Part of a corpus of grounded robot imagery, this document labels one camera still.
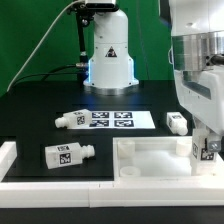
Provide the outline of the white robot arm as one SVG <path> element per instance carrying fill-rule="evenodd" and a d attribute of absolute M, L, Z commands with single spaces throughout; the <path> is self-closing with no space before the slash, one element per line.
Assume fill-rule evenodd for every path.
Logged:
<path fill-rule="evenodd" d="M 171 28 L 169 63 L 180 105 L 194 118 L 193 146 L 211 153 L 224 137 L 224 0 L 158 0 L 159 16 Z M 116 0 L 85 0 L 94 12 L 94 53 L 86 89 L 120 94 L 134 87 L 128 54 L 128 18 Z"/>

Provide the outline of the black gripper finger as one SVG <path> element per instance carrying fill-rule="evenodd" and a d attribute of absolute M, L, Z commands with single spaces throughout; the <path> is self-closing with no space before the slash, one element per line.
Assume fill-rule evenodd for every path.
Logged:
<path fill-rule="evenodd" d="M 211 153 L 218 153 L 221 151 L 221 139 L 220 135 L 216 133 L 210 133 L 207 137 L 207 150 Z"/>

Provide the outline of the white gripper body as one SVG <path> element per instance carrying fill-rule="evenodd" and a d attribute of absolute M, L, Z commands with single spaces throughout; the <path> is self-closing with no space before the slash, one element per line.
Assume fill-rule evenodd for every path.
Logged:
<path fill-rule="evenodd" d="M 174 71 L 180 105 L 213 132 L 224 136 L 224 69 Z"/>

